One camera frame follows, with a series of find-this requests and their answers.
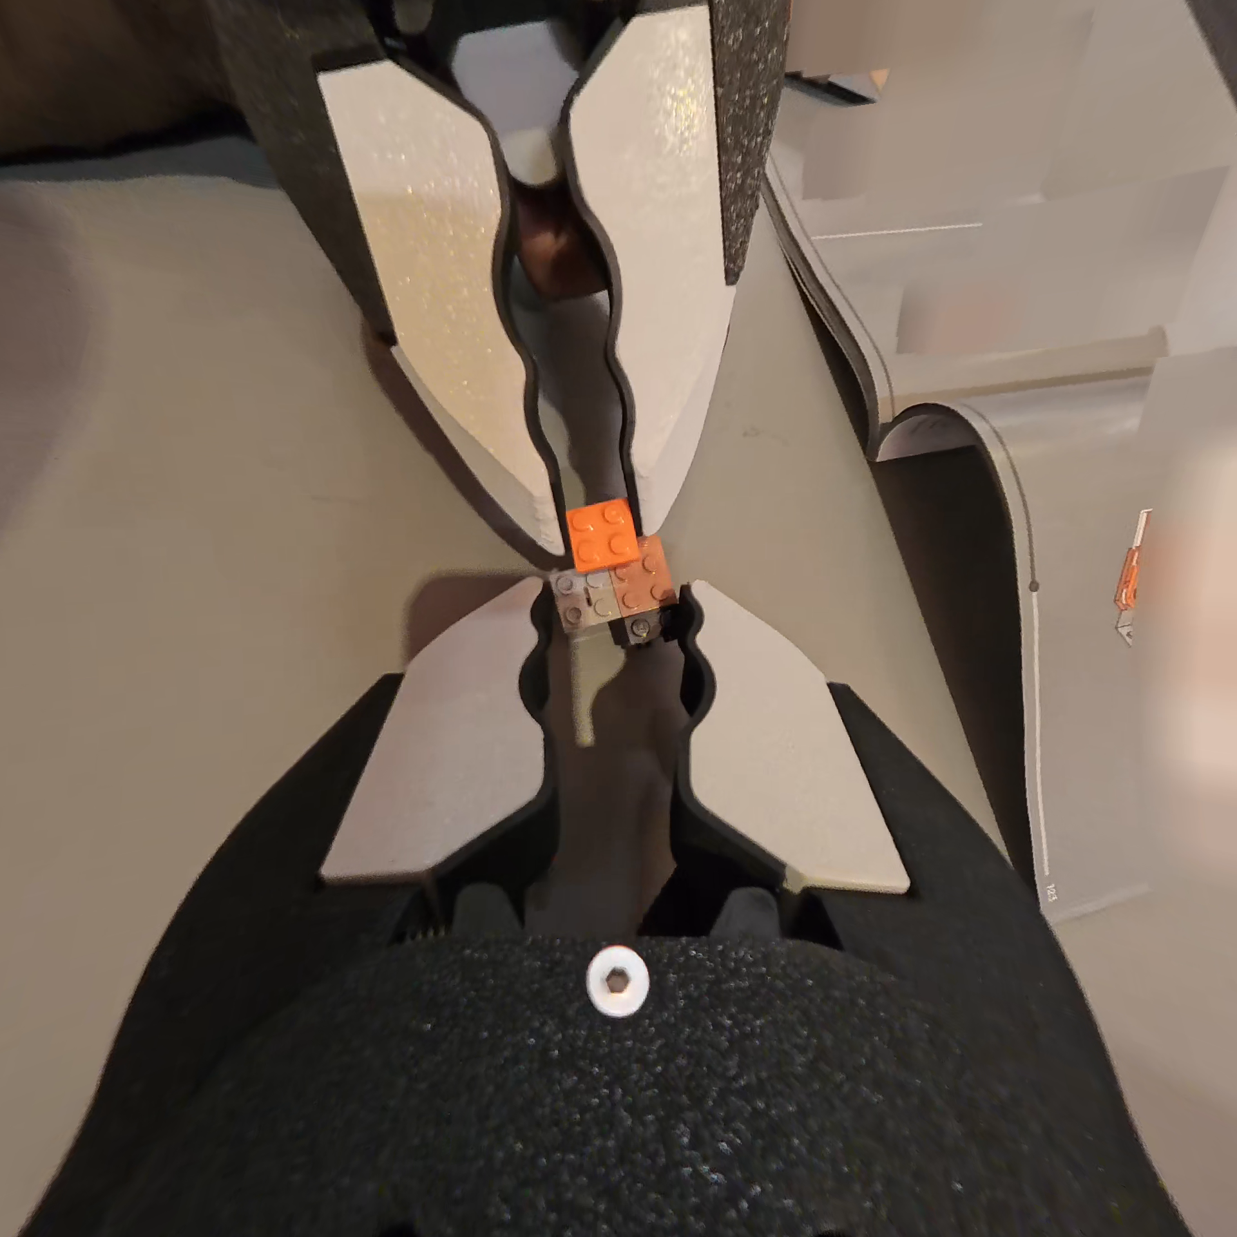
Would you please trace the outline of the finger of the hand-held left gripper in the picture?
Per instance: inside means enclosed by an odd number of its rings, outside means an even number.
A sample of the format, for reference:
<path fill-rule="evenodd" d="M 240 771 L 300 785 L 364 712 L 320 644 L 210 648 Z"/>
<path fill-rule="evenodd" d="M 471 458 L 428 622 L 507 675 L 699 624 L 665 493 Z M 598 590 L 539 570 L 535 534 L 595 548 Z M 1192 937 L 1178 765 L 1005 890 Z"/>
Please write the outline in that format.
<path fill-rule="evenodd" d="M 512 521 L 565 554 L 538 381 L 505 302 L 512 202 L 488 121 L 394 59 L 320 69 L 397 343 L 464 464 Z"/>
<path fill-rule="evenodd" d="M 707 4 L 616 21 L 565 121 L 572 189 L 611 273 L 622 461 L 652 534 L 695 460 L 733 310 Z"/>

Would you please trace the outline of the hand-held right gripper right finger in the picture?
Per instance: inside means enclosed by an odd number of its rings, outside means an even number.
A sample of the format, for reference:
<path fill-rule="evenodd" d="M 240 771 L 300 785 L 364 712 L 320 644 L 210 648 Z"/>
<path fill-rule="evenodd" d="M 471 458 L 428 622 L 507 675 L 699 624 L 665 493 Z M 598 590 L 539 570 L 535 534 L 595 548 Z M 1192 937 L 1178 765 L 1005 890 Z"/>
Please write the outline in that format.
<path fill-rule="evenodd" d="M 695 645 L 715 691 L 689 735 L 689 790 L 774 887 L 907 892 L 911 880 L 824 672 L 777 628 L 697 580 Z"/>

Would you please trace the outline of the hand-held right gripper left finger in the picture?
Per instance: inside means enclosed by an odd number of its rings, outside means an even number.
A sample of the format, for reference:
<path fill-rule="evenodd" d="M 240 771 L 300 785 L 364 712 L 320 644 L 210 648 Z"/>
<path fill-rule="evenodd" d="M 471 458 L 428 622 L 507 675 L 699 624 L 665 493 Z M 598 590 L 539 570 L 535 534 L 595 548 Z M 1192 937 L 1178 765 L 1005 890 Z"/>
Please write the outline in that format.
<path fill-rule="evenodd" d="M 519 580 L 425 644 L 321 866 L 330 885 L 529 885 L 559 843 L 549 749 L 555 607 Z"/>

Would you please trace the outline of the bright orange square plate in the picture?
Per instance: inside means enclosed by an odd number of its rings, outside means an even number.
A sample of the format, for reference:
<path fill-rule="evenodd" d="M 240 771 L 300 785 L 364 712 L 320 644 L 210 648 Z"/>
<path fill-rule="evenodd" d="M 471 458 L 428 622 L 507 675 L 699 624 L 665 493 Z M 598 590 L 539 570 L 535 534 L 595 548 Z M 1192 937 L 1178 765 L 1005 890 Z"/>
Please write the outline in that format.
<path fill-rule="evenodd" d="M 565 514 L 575 570 L 582 575 L 631 564 L 642 555 L 631 504 L 612 498 Z"/>

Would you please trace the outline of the grey instruction booklet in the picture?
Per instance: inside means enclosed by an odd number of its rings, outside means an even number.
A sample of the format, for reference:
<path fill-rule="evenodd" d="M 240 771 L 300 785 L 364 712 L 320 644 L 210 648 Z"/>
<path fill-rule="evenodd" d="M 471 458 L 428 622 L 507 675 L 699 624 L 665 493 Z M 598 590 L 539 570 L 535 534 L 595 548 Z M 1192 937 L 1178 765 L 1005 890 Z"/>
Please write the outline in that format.
<path fill-rule="evenodd" d="M 870 458 L 974 450 L 995 495 L 992 528 L 953 533 L 943 552 L 998 558 L 1001 580 L 983 600 L 1001 648 L 1017 662 L 1015 733 L 1022 766 L 1034 883 L 1045 917 L 1061 923 L 1151 887 L 1146 788 L 1136 742 L 1138 658 L 1131 651 L 1139 550 L 1165 470 L 1136 447 L 1154 396 L 1212 377 L 1229 354 L 1162 357 L 1164 343 L 1107 343 L 1094 372 L 1047 363 L 1048 377 L 1005 381 L 906 379 L 880 349 L 841 259 L 813 239 L 803 196 L 810 131 L 859 114 L 861 95 L 790 74 L 766 171 L 766 199 L 787 260 L 847 357 L 863 406 Z"/>

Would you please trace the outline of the grey desk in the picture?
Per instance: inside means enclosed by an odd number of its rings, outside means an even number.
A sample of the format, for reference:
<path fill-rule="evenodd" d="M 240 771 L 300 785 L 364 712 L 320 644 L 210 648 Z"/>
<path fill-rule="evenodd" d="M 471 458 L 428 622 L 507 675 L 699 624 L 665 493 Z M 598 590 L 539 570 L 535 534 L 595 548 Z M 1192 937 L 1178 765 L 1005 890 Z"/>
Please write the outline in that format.
<path fill-rule="evenodd" d="M 3 1234 L 22 1232 L 196 877 L 405 649 L 519 554 L 240 136 L 3 171 Z M 870 470 L 762 218 L 702 458 L 668 540 L 725 572 L 806 533 L 820 619 L 769 621 L 859 688 L 994 830 L 958 664 L 980 608 L 924 527 L 967 453 Z M 1059 929 L 1168 1185 L 1235 1234 L 1235 872 L 1169 835 L 1152 895 Z"/>

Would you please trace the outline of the person's left hand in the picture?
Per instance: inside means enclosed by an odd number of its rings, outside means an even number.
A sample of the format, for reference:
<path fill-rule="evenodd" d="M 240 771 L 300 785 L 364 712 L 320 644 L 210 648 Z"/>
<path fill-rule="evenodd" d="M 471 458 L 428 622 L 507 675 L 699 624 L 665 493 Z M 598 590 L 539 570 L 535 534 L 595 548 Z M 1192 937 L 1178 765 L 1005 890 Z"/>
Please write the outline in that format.
<path fill-rule="evenodd" d="M 592 296 L 608 287 L 606 262 L 562 182 L 512 185 L 518 255 L 536 292 L 554 302 Z"/>

